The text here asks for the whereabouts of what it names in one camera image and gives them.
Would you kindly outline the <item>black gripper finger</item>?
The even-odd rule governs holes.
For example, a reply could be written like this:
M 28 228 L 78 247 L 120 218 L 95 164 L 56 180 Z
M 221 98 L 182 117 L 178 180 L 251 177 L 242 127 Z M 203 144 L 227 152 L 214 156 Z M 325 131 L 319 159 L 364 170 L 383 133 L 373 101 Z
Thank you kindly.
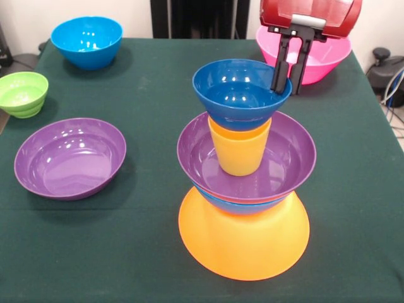
M 271 83 L 271 89 L 277 94 L 283 93 L 288 79 L 289 65 L 287 62 L 288 48 L 292 36 L 281 34 L 278 48 L 278 56 L 275 64 L 275 71 Z
M 299 37 L 300 49 L 297 52 L 296 63 L 290 70 L 290 81 L 292 83 L 292 95 L 297 95 L 300 92 L 302 86 L 302 80 L 305 73 L 305 68 L 309 53 L 312 47 L 312 43 L 315 40 L 314 37 Z

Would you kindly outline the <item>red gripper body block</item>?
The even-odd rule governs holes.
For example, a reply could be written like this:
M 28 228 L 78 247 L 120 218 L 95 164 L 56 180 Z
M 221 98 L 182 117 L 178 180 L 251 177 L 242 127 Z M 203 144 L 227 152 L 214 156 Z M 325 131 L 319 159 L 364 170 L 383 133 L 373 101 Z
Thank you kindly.
M 299 36 L 299 30 L 310 29 L 321 38 L 340 39 L 349 35 L 361 8 L 361 0 L 266 0 L 259 19 L 270 32 Z

